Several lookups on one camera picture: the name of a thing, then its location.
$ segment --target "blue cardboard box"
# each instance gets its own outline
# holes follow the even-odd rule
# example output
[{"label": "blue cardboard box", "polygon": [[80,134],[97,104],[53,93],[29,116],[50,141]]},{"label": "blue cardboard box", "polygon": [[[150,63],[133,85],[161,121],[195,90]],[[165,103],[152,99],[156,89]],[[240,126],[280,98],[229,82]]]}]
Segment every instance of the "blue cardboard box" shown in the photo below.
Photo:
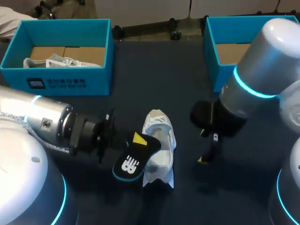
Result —
[{"label": "blue cardboard box", "polygon": [[207,18],[204,32],[204,58],[214,92],[221,91],[237,63],[223,64],[216,45],[250,44],[267,21],[278,17],[299,23],[293,15]]},{"label": "blue cardboard box", "polygon": [[[102,67],[23,68],[35,46],[104,47],[104,61]],[[109,95],[113,47],[108,19],[22,21],[0,68],[10,87],[37,95]]]}]

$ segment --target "cable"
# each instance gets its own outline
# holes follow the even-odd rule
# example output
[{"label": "cable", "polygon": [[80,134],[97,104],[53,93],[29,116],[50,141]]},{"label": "cable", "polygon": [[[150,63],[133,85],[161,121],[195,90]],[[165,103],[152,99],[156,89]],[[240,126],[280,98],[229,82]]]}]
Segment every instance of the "cable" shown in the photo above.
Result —
[{"label": "cable", "polygon": [[275,13],[278,12],[278,6],[279,6],[279,4],[280,4],[280,1],[281,1],[281,0],[278,0],[278,2],[277,2],[276,8],[275,8],[275,10],[274,10]]},{"label": "cable", "polygon": [[42,138],[40,138],[35,132],[34,130],[27,124],[25,123],[25,121],[18,117],[18,116],[14,116],[14,115],[11,115],[9,113],[4,113],[4,112],[0,112],[0,116],[4,116],[4,117],[8,117],[8,118],[11,118],[15,121],[17,121],[20,125],[22,125],[22,127],[24,127],[28,133],[33,136],[38,142],[41,143],[41,145],[43,145],[44,147],[46,148],[50,148],[52,150],[56,150],[56,151],[62,151],[62,152],[65,152],[65,153],[69,153],[69,149],[68,148],[63,148],[63,147],[58,147],[56,145],[53,145],[53,144],[50,144],[48,142],[45,142]]}]

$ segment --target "open box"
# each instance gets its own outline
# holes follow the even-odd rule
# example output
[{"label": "open box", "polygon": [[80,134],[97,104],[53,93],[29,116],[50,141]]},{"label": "open box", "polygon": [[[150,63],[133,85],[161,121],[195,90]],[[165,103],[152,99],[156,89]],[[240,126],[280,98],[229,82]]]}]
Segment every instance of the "open box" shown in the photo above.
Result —
[{"label": "open box", "polygon": [[[52,53],[101,67],[23,68]],[[1,63],[11,88],[43,96],[109,95],[113,66],[110,20],[22,21]]]},{"label": "open box", "polygon": [[264,24],[274,18],[299,23],[293,15],[208,17],[204,57],[214,92],[220,92]]}]

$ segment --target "yellow tag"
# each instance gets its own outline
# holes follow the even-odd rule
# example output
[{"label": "yellow tag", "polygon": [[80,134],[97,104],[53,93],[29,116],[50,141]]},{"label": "yellow tag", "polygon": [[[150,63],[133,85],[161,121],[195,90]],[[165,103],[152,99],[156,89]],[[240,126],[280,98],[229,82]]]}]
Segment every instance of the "yellow tag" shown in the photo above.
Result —
[{"label": "yellow tag", "polygon": [[147,142],[135,132],[132,143],[142,144],[147,146]]},{"label": "yellow tag", "polygon": [[203,162],[203,161],[202,161],[202,157],[200,157],[200,159],[198,160],[198,163],[207,164],[207,162]]}]

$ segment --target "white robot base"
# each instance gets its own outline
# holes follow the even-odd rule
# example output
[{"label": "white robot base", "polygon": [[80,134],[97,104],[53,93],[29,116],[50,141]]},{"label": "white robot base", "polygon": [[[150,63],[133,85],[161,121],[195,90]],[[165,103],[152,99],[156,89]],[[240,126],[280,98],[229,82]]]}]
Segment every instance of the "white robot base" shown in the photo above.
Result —
[{"label": "white robot base", "polygon": [[76,225],[64,177],[42,145],[8,120],[0,120],[0,225]]},{"label": "white robot base", "polygon": [[300,139],[276,180],[269,200],[273,225],[299,225],[300,203]]}]

